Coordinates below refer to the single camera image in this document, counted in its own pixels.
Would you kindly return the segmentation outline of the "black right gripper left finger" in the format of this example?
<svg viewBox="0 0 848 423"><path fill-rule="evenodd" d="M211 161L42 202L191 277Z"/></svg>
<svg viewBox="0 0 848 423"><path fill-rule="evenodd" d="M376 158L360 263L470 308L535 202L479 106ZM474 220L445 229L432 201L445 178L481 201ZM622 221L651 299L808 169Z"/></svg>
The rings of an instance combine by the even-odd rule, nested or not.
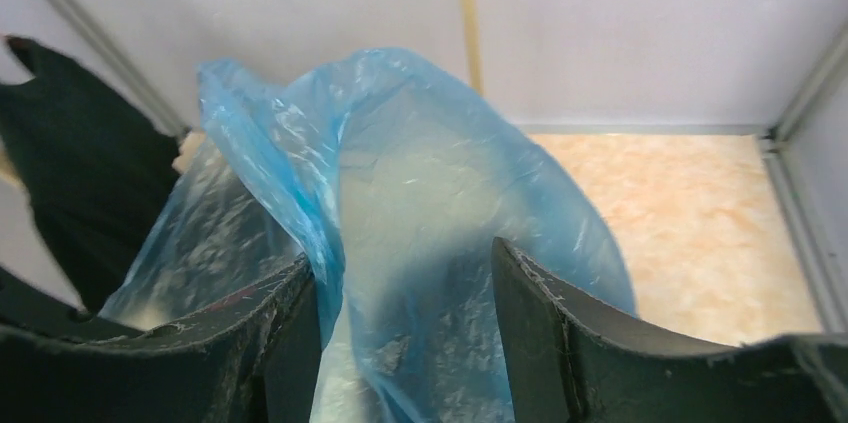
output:
<svg viewBox="0 0 848 423"><path fill-rule="evenodd" d="M147 331L1 275L5 422L306 422L320 360L304 258Z"/></svg>

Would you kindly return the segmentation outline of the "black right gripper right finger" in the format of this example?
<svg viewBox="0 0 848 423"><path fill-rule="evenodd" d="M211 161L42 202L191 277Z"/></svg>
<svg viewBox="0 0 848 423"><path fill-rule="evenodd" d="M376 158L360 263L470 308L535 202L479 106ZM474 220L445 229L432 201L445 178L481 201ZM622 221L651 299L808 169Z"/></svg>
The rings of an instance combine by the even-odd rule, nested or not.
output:
<svg viewBox="0 0 848 423"><path fill-rule="evenodd" d="M637 319L492 245L497 320L519 422L843 422L847 338L721 345Z"/></svg>

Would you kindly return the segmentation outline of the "blue plastic trash bag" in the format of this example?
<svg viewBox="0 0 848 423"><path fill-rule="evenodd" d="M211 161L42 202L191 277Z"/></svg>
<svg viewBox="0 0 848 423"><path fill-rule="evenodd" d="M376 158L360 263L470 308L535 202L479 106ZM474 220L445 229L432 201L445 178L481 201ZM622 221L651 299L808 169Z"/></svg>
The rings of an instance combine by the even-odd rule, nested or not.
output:
<svg viewBox="0 0 848 423"><path fill-rule="evenodd" d="M206 138L102 315L151 329L305 255L323 356L315 422L510 422L495 238L626 313L604 219L543 148L404 49L286 86L197 71Z"/></svg>

